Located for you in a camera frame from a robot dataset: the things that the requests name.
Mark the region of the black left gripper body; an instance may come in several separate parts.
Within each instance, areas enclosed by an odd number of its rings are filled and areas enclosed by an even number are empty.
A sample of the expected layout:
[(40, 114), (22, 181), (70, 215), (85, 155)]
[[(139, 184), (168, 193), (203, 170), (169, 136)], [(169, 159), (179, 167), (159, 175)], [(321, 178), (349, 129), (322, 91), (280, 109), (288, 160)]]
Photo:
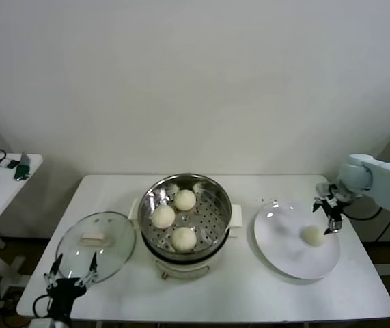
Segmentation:
[(51, 298), (49, 315), (70, 315), (74, 302), (86, 293), (86, 287), (80, 278), (57, 279), (46, 289)]

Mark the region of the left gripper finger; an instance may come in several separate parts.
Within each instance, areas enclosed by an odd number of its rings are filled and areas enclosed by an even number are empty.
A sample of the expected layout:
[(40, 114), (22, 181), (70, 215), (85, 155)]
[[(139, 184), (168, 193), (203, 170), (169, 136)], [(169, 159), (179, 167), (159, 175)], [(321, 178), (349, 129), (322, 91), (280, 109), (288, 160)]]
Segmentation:
[(75, 286), (91, 286), (96, 282), (96, 279), (98, 278), (98, 272), (97, 272), (97, 258), (96, 253), (94, 253), (92, 257), (92, 261), (89, 265), (89, 270), (86, 274), (84, 274), (83, 277), (81, 277), (78, 281), (74, 283)]
[(63, 258), (63, 254), (60, 254), (56, 258), (54, 263), (52, 264), (49, 272), (44, 274), (44, 281), (46, 282), (47, 286), (55, 286), (56, 285), (56, 279), (55, 278), (57, 276), (57, 273), (58, 273), (58, 270), (59, 270), (62, 258)]

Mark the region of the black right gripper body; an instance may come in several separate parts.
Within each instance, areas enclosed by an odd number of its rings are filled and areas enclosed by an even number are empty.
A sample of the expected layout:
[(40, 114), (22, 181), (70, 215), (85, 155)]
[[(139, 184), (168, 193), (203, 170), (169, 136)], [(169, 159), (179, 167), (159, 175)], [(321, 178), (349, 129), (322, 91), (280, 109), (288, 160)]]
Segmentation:
[(341, 223), (344, 203), (333, 195), (320, 196), (320, 208), (322, 208), (329, 223)]

